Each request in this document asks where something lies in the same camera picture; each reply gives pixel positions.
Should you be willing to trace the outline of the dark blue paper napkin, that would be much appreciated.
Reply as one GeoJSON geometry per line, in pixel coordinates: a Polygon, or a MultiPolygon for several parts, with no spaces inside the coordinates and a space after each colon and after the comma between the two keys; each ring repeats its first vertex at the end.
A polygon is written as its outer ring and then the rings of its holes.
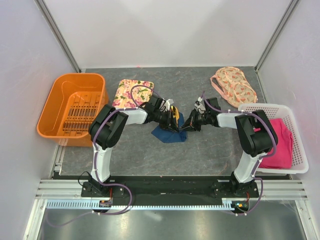
{"type": "MultiPolygon", "coordinates": [[[[179,113],[178,127],[181,127],[183,123],[184,116],[179,113]]],[[[151,134],[165,144],[183,143],[187,140],[186,131],[179,130],[179,132],[172,132],[168,129],[161,129],[159,125],[151,132],[151,134]]]]}

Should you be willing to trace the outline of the gold knife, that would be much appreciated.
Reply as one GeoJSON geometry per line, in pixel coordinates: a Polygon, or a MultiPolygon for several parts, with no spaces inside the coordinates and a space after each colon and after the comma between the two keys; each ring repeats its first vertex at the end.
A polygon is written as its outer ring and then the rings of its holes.
{"type": "Polygon", "coordinates": [[[175,107],[175,113],[176,113],[176,116],[175,116],[175,122],[176,122],[176,125],[178,126],[179,125],[179,118],[180,118],[180,113],[179,113],[179,110],[177,107],[175,107]]]}

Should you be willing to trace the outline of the gold spoon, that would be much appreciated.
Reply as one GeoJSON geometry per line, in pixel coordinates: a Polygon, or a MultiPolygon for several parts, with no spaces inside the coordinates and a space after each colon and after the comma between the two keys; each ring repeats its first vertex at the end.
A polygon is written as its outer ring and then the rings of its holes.
{"type": "Polygon", "coordinates": [[[170,107],[170,112],[171,112],[172,118],[175,118],[176,117],[176,108],[173,105],[170,107]]]}

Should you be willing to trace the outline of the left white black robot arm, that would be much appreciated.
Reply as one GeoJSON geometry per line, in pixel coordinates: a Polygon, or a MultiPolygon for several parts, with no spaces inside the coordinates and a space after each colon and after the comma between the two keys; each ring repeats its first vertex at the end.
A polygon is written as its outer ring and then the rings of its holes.
{"type": "Polygon", "coordinates": [[[152,97],[135,107],[116,108],[106,104],[88,129],[93,146],[90,175],[95,182],[92,191],[99,197],[109,193],[110,185],[107,181],[111,176],[111,154],[125,126],[155,122],[162,130],[178,133],[179,118],[179,110],[172,105],[172,101],[160,97],[152,97]]]}

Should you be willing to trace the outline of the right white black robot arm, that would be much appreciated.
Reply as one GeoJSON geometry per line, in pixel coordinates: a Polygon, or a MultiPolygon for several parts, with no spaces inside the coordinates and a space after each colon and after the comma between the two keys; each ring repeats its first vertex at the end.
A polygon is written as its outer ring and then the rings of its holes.
{"type": "Polygon", "coordinates": [[[254,112],[224,111],[216,97],[199,98],[180,130],[199,132],[204,125],[237,130],[243,152],[231,174],[234,181],[229,184],[229,191],[235,197],[242,196],[247,191],[246,184],[254,180],[263,158],[277,150],[278,137],[270,120],[261,109],[254,112]]]}

